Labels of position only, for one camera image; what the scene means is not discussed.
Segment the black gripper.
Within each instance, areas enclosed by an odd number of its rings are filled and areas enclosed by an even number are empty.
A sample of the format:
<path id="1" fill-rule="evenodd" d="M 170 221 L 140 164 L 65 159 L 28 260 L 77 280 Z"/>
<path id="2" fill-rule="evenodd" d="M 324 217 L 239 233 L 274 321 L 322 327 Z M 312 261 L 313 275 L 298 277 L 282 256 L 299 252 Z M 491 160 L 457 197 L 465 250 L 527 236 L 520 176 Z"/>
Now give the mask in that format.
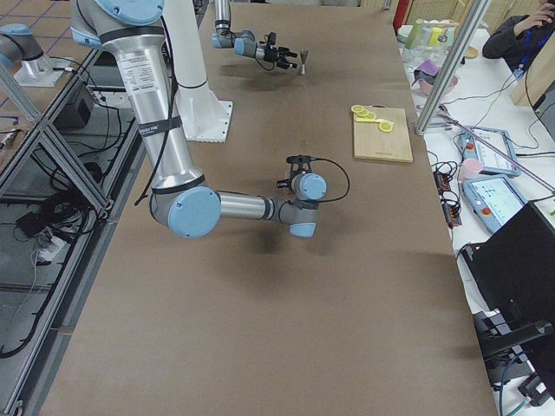
<path id="1" fill-rule="evenodd" d="M 297 64 L 290 62 L 289 57 L 297 58 L 297 53 L 286 47 L 264 46 L 264 62 L 275 63 L 281 69 L 296 68 Z"/>
<path id="2" fill-rule="evenodd" d="M 299 175 L 294 174 L 287 179 L 280 179 L 276 182 L 278 189 L 288 189 L 289 191 L 295 191 L 297 189 L 297 182 L 299 180 Z"/>

